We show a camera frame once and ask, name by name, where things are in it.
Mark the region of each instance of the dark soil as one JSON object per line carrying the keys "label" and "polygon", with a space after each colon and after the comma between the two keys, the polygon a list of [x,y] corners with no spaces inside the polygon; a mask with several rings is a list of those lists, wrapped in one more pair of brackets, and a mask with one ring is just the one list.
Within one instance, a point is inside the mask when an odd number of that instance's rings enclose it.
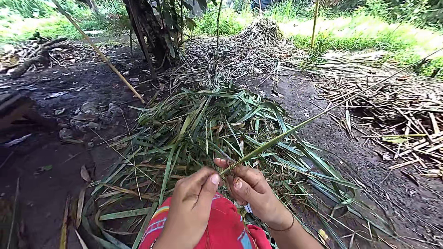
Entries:
{"label": "dark soil", "polygon": [[[308,76],[301,73],[286,72],[278,84],[277,91],[284,98],[272,97],[272,81],[267,80],[260,87],[262,79],[247,81],[247,86],[253,92],[264,91],[266,97],[280,103],[291,118],[292,124],[299,124],[308,117],[322,112],[318,108],[326,108],[327,102],[318,97]],[[384,161],[379,155],[386,152],[381,147],[366,145],[364,139],[349,138],[329,115],[324,115],[298,131],[305,141],[330,151],[323,157],[348,179],[362,182],[367,191],[361,195],[370,206],[380,210],[377,202],[387,210],[387,215],[393,220],[396,232],[400,236],[414,237],[420,240],[438,244],[433,236],[443,235],[432,226],[443,230],[443,184],[441,180],[418,178],[420,187],[402,175],[399,171],[387,170],[392,162]],[[415,240],[405,240],[415,247],[432,247]],[[405,247],[396,241],[391,243],[399,248]]]}
{"label": "dark soil", "polygon": [[[107,55],[113,58],[114,65],[121,72],[128,71],[125,69],[127,63],[135,65],[129,70],[127,79],[137,77],[140,79],[138,82],[147,80],[148,76],[142,71],[147,66],[140,59],[141,55],[135,54],[132,59],[129,54],[129,48],[116,48]],[[2,88],[0,93],[18,91],[29,96],[36,101],[35,109],[39,114],[55,119],[58,123],[56,129],[28,125],[2,131],[0,135],[0,142],[5,142],[32,133],[32,136],[18,145],[0,148],[0,164],[13,153],[0,169],[1,198],[12,202],[17,178],[20,178],[19,219],[25,223],[25,235],[30,248],[58,248],[66,198],[70,196],[71,203],[77,203],[79,191],[85,186],[85,181],[80,176],[81,166],[86,166],[93,179],[101,179],[107,167],[118,159],[118,154],[107,148],[103,140],[89,129],[83,129],[83,132],[76,128],[78,124],[72,121],[76,110],[81,109],[84,103],[91,102],[97,106],[99,112],[105,113],[109,103],[114,103],[123,109],[130,126],[138,114],[127,106],[143,105],[106,64],[94,61],[75,63],[70,68],[54,67],[37,73],[28,72],[17,80],[2,76],[0,85],[10,86]],[[60,97],[47,98],[53,93],[80,87],[80,91],[69,90]],[[149,90],[153,88],[149,83],[144,84],[144,87],[136,89],[148,101],[155,91]],[[63,114],[54,114],[55,110],[63,108]],[[96,132],[105,140],[128,133],[124,117],[118,113],[113,116],[105,119],[100,115],[95,120],[101,125]],[[82,143],[62,142],[58,135],[62,128],[71,129],[73,139],[81,140]],[[51,170],[34,174],[37,168],[48,165],[52,166]],[[82,231],[80,233],[89,248],[99,248],[87,234]],[[81,248],[72,226],[68,248]]]}
{"label": "dark soil", "polygon": [[[140,79],[139,82],[148,79],[146,73],[142,71],[147,66],[140,60],[140,54],[134,55],[133,59],[129,55],[128,48],[115,50],[108,56],[113,58],[114,64],[120,71],[126,71],[127,63],[135,65],[135,68],[129,70],[130,75],[127,79],[137,77]],[[123,109],[125,118],[131,125],[137,113],[127,106],[142,105],[107,65],[100,62],[79,62],[70,68],[55,67],[38,73],[29,72],[14,81],[6,77],[0,80],[2,86],[10,86],[0,90],[19,91],[28,95],[36,100],[35,108],[41,115],[54,118],[59,124],[59,127],[53,130],[27,126],[3,132],[0,136],[1,142],[4,142],[29,133],[33,134],[26,141],[11,148],[0,148],[0,164],[13,151],[6,164],[0,168],[1,198],[12,199],[17,178],[20,177],[19,213],[20,219],[26,225],[30,248],[57,248],[66,198],[70,196],[71,202],[76,203],[79,191],[85,185],[80,176],[81,166],[86,166],[93,179],[101,179],[107,167],[118,158],[118,155],[107,148],[106,144],[102,144],[103,141],[93,132],[88,129],[84,129],[83,132],[76,127],[78,125],[72,122],[76,110],[80,109],[83,103],[93,102],[100,112],[105,112],[109,108],[109,103],[114,103]],[[249,83],[252,91],[262,90],[266,93],[266,97],[270,97],[269,82],[264,82],[262,87],[256,89],[253,89],[253,84],[257,82]],[[60,97],[46,98],[53,93],[78,87],[83,88],[80,91],[69,90]],[[136,89],[139,93],[145,94],[145,100],[149,100],[155,92],[150,90],[152,87],[155,86],[146,83],[144,89]],[[295,77],[283,77],[278,91],[284,94],[284,98],[270,98],[286,109],[294,124],[304,121],[305,113],[312,116],[321,111],[312,102],[321,107],[326,106],[324,100],[318,99],[312,84]],[[63,108],[66,109],[63,114],[57,116],[54,114],[55,110]],[[101,124],[101,129],[96,132],[105,140],[127,134],[125,120],[121,115],[115,115],[111,121],[98,119],[97,122]],[[72,129],[73,138],[81,140],[82,143],[62,142],[58,136],[62,128]],[[326,153],[324,157],[345,177],[358,179],[366,185],[367,191],[362,198],[374,208],[378,208],[375,201],[385,207],[388,216],[396,225],[398,234],[429,239],[429,241],[432,241],[433,235],[440,235],[429,225],[441,227],[442,224],[443,202],[439,199],[443,191],[441,182],[420,178],[420,187],[417,187],[402,174],[394,171],[383,183],[380,183],[389,171],[385,169],[387,164],[373,152],[378,148],[363,148],[362,141],[349,139],[328,115],[301,129],[299,135],[310,143],[329,150],[331,153]],[[93,147],[88,146],[90,142],[93,142]],[[34,174],[37,168],[47,165],[52,165],[52,169]],[[353,221],[349,220],[348,224],[356,227],[352,223]],[[80,232],[89,248],[99,247],[87,234]],[[410,245],[418,245],[416,241],[407,242]],[[398,248],[405,247],[396,241],[390,243]],[[69,231],[68,248],[81,248],[72,226]]]}

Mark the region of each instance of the human hand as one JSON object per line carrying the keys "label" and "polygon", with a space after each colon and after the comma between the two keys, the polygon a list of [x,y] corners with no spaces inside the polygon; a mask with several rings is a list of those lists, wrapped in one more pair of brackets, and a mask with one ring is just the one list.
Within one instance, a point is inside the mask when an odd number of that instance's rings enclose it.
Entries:
{"label": "human hand", "polygon": [[194,248],[208,225],[212,198],[219,183],[218,173],[208,167],[179,180],[163,231],[153,248]]}
{"label": "human hand", "polygon": [[[223,169],[228,167],[224,159],[216,158],[214,163]],[[232,172],[234,176],[227,177],[227,187],[240,205],[249,203],[253,214],[271,229],[284,230],[292,226],[291,212],[274,195],[261,171],[238,165]]]}

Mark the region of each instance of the red clothing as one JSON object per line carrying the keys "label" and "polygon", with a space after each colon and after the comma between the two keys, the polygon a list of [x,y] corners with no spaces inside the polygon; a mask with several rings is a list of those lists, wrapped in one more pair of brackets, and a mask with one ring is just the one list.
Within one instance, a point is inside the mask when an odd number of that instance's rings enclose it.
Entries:
{"label": "red clothing", "polygon": [[[171,198],[154,213],[139,249],[150,249],[160,235],[169,212]],[[208,227],[195,249],[271,249],[264,231],[254,225],[243,224],[235,205],[217,193],[212,198]]]}

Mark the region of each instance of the bracelet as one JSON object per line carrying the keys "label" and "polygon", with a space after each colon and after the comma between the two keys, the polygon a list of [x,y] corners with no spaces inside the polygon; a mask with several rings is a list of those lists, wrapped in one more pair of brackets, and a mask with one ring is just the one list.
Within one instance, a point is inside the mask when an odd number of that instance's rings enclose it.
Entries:
{"label": "bracelet", "polygon": [[268,225],[268,228],[269,228],[270,230],[274,231],[274,232],[284,232],[284,231],[288,231],[289,229],[291,229],[291,228],[294,226],[294,220],[295,220],[295,218],[294,218],[294,216],[292,216],[292,224],[291,224],[288,228],[283,229],[283,230],[273,229],[273,228],[271,228],[269,225]]}

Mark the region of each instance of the pile of dry stalks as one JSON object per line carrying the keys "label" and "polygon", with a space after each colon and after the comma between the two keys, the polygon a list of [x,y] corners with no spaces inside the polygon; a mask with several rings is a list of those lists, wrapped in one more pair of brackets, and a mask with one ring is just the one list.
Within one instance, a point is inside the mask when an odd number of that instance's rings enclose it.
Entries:
{"label": "pile of dry stalks", "polygon": [[[376,61],[373,53],[329,53],[323,58],[325,63],[311,72],[323,76],[314,83],[329,103],[341,102],[392,74],[365,65]],[[416,184],[416,175],[443,178],[443,82],[399,74],[340,107],[343,115],[334,119],[350,137],[386,149],[383,159],[392,161],[388,169],[400,169]]]}

